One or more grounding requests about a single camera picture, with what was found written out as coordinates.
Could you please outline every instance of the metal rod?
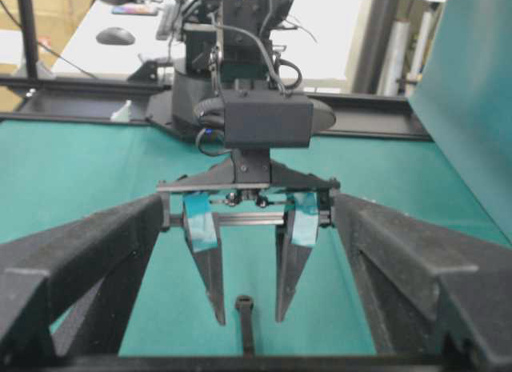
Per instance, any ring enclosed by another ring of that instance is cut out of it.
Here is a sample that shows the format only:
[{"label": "metal rod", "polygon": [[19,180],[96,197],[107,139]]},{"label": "metal rod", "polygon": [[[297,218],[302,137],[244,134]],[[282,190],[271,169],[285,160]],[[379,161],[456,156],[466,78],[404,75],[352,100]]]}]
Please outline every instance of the metal rod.
[{"label": "metal rod", "polygon": [[[218,214],[221,226],[282,226],[285,223],[283,212]],[[330,224],[330,214],[320,212],[320,224]],[[170,226],[183,226],[183,216],[172,214]]]},{"label": "metal rod", "polygon": [[35,30],[32,0],[18,0],[18,8],[22,24],[23,47],[25,49],[26,75],[29,78],[38,78],[38,39]]}]

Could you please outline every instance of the computer mouse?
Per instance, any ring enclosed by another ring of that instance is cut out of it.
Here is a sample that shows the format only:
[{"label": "computer mouse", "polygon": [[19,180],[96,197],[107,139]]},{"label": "computer mouse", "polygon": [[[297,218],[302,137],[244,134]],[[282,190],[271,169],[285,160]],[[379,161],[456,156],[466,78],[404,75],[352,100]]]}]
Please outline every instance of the computer mouse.
[{"label": "computer mouse", "polygon": [[131,46],[135,43],[135,37],[129,31],[117,26],[102,30],[96,40],[108,46]]}]

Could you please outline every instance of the green tablecloth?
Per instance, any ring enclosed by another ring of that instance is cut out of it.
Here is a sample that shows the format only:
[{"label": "green tablecloth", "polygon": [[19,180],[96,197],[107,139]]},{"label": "green tablecloth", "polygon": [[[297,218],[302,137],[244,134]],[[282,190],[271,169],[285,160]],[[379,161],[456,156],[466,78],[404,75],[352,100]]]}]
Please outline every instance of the green tablecloth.
[{"label": "green tablecloth", "polygon": [[[506,243],[433,143],[315,138],[309,150],[276,150],[273,157],[335,176],[348,194]],[[219,160],[149,127],[4,122],[0,242],[151,194],[158,180],[195,174]],[[239,294],[255,300],[259,353],[374,352],[335,230],[321,231],[283,324],[274,321],[273,228],[223,228],[222,239],[227,325],[215,321],[183,234],[172,230],[155,247],[121,354],[240,354]]]}]

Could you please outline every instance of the teal fabric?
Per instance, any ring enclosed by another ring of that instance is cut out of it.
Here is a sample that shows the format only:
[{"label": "teal fabric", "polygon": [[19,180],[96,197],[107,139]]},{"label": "teal fabric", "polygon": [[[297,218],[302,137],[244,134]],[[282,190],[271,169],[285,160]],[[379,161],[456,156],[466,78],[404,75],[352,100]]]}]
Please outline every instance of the teal fabric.
[{"label": "teal fabric", "polygon": [[412,106],[512,238],[512,0],[448,0]]},{"label": "teal fabric", "polygon": [[318,206],[314,193],[300,193],[288,195],[295,209],[294,229],[291,242],[296,246],[312,248],[318,236]]},{"label": "teal fabric", "polygon": [[183,196],[183,204],[192,241],[192,251],[197,253],[217,248],[218,239],[210,208],[210,196],[200,193],[188,194]]},{"label": "teal fabric", "polygon": [[[315,138],[309,150],[276,150],[273,158],[335,176],[349,194],[506,244],[433,143]],[[152,128],[0,123],[0,242],[151,194],[159,180],[196,174],[219,161]],[[180,204],[173,200],[173,211]],[[274,320],[274,230],[222,228],[222,242],[226,326],[214,319],[182,230],[172,229],[158,239],[121,354],[239,355],[234,301],[240,294],[254,298],[260,353],[374,352],[335,230],[319,231],[283,324]]]}]

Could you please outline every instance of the cable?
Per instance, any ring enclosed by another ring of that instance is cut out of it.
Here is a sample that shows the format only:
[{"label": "cable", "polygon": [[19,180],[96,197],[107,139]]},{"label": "cable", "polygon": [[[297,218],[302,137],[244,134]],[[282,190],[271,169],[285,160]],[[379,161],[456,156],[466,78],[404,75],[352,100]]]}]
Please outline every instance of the cable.
[{"label": "cable", "polygon": [[276,60],[276,66],[277,66],[277,68],[276,68],[277,72],[279,72],[280,66],[288,66],[289,68],[291,68],[292,70],[297,72],[297,80],[295,80],[295,82],[293,84],[289,84],[288,86],[286,86],[286,88],[288,90],[295,90],[302,84],[302,72],[298,68],[298,66],[296,66],[292,62],[289,62],[288,60],[285,60],[284,58],[278,58]]},{"label": "cable", "polygon": [[211,18],[211,21],[212,21],[212,24],[215,28],[219,28],[221,30],[232,30],[234,32],[239,32],[240,34],[244,34],[245,36],[248,36],[249,38],[253,39],[254,42],[256,42],[256,44],[258,45],[261,53],[262,53],[262,56],[263,56],[263,59],[265,60],[265,63],[266,63],[266,66],[269,70],[269,75],[272,77],[272,79],[277,83],[278,85],[278,88],[279,88],[279,92],[281,92],[281,94],[283,96],[288,96],[290,95],[290,92],[286,89],[286,86],[285,84],[282,82],[282,79],[279,77],[279,75],[275,72],[274,70],[274,64],[272,63],[272,59],[270,58],[269,54],[266,52],[266,49],[265,49],[265,46],[263,45],[262,41],[255,35],[253,35],[251,32],[249,32],[248,30],[244,30],[242,28],[238,28],[237,26],[225,26],[225,25],[220,25],[218,24],[216,21],[215,21],[215,16],[213,14],[210,14],[210,18]]},{"label": "cable", "polygon": [[205,154],[206,156],[210,156],[211,158],[216,158],[217,156],[223,156],[224,154],[230,154],[231,150],[218,150],[218,151],[210,151],[210,150],[204,150],[202,148],[202,138],[204,138],[205,134],[212,134],[214,138],[220,138],[222,141],[224,138],[224,133],[220,130],[211,130],[209,128],[203,128],[199,133],[198,136],[195,138],[195,146],[198,148],[198,150]]},{"label": "cable", "polygon": [[263,21],[262,28],[259,31],[259,37],[262,38],[263,34],[265,32],[265,29],[268,27],[270,20],[272,19],[272,16],[274,16],[274,0],[269,0],[269,13],[266,15],[265,20]]},{"label": "cable", "polygon": [[[3,0],[0,0],[0,6],[3,8],[3,10],[6,12],[7,16],[10,18],[10,20],[20,29],[22,30],[22,25],[19,23],[19,21],[13,16],[13,14],[9,11],[9,9],[7,8],[6,4],[3,2]],[[43,48],[46,52],[52,54],[53,56],[55,56],[56,58],[59,58],[61,60],[63,60],[64,62],[66,62],[67,64],[69,64],[70,66],[72,66],[73,68],[79,70],[80,72],[82,72],[83,74],[86,74],[87,76],[89,76],[90,78],[94,78],[94,79],[98,79],[98,76],[96,76],[95,74],[92,74],[91,72],[87,72],[86,70],[83,70],[82,68],[80,68],[79,66],[73,64],[72,62],[70,62],[69,60],[67,60],[66,58],[64,58],[63,56],[61,56],[60,54],[58,54],[57,52],[55,52],[54,50],[52,50],[51,48],[49,48],[48,46],[45,46],[42,42],[40,41],[37,41],[38,45]]]},{"label": "cable", "polygon": [[287,22],[288,24],[292,25],[292,26],[295,26],[297,27],[298,29],[300,30],[303,30],[304,32],[306,32],[309,36],[311,36],[311,38],[314,40],[314,42],[316,42],[318,44],[318,40],[317,38],[314,36],[313,32],[311,32],[310,30],[308,30],[307,28],[305,28],[304,26],[300,25],[300,24],[297,24],[295,22],[291,22],[290,20],[285,20],[285,22]]}]

